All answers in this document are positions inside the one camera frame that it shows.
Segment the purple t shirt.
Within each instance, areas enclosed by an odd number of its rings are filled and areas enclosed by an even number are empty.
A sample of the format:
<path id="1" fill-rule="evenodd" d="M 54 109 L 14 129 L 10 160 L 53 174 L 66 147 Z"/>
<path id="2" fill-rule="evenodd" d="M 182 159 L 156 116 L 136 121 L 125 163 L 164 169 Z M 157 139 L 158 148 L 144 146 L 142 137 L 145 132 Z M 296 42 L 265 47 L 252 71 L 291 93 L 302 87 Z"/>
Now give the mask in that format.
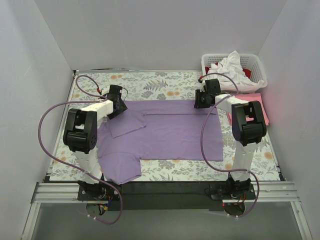
<path id="1" fill-rule="evenodd" d="M 216 109 L 193 100 L 127 101 L 127 110 L 101 123 L 97 158 L 104 177 L 118 185 L 141 176 L 141 160 L 223 161 Z"/>

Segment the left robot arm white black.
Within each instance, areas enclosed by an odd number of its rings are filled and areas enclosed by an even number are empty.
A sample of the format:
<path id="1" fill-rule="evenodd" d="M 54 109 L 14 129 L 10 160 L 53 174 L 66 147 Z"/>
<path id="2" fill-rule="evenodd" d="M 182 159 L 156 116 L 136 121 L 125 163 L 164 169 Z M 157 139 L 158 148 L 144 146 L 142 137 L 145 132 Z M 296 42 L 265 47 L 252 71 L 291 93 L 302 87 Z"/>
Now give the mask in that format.
<path id="1" fill-rule="evenodd" d="M 94 150 L 98 141 L 98 122 L 105 117 L 111 120 L 128 109 L 122 99 L 123 89 L 111 84 L 100 92 L 98 102 L 83 108 L 71 108 L 67 113 L 63 143 L 84 170 L 85 177 L 78 184 L 95 200 L 101 200 L 107 194 L 106 187 L 99 182 L 104 176 Z"/>

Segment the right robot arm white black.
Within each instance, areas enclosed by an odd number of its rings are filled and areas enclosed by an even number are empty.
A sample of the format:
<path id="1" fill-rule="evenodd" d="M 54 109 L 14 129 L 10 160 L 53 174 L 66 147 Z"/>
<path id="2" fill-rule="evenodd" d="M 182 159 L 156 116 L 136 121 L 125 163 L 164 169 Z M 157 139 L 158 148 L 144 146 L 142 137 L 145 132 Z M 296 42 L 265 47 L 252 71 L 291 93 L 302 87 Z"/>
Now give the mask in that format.
<path id="1" fill-rule="evenodd" d="M 218 172 L 228 173 L 224 192 L 232 199 L 237 199 L 250 190 L 251 165 L 254 151 L 267 133 L 267 126 L 258 100 L 241 100 L 232 93 L 222 93 L 218 79 L 204 81 L 203 91 L 195 91 L 196 109 L 212 107 L 231 114 L 232 135 L 236 149 L 232 168 L 217 169 Z"/>

